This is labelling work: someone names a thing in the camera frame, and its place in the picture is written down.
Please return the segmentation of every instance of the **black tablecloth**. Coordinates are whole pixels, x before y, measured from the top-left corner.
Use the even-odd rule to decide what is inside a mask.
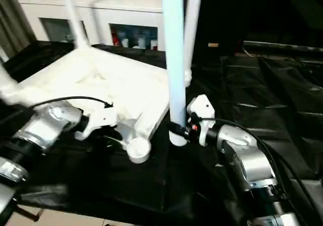
[[[165,53],[97,45],[98,48],[165,68]],[[21,81],[73,49],[38,42],[5,67]],[[246,57],[200,60],[192,67],[189,102],[206,94],[216,117],[248,127],[294,168],[323,211],[323,69],[321,66]],[[13,111],[1,105],[0,116]],[[2,127],[7,137],[28,118]],[[21,203],[142,225],[238,225],[238,203],[214,147],[171,145],[167,114],[153,136],[150,159],[133,164],[125,151],[102,141],[60,139],[21,195]],[[294,180],[291,198],[308,225],[315,217]]]

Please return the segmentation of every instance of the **white cabinet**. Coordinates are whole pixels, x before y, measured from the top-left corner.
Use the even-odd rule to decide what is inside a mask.
[[[76,11],[91,44],[100,43],[90,4],[96,0],[74,0]],[[19,0],[37,40],[63,41],[73,39],[63,0]]]
[[[73,39],[63,0],[19,0],[19,3],[38,40]],[[125,33],[130,47],[141,35],[147,48],[151,40],[157,39],[158,50],[165,50],[162,0],[74,0],[74,3],[91,44],[113,45],[113,27],[117,35]]]

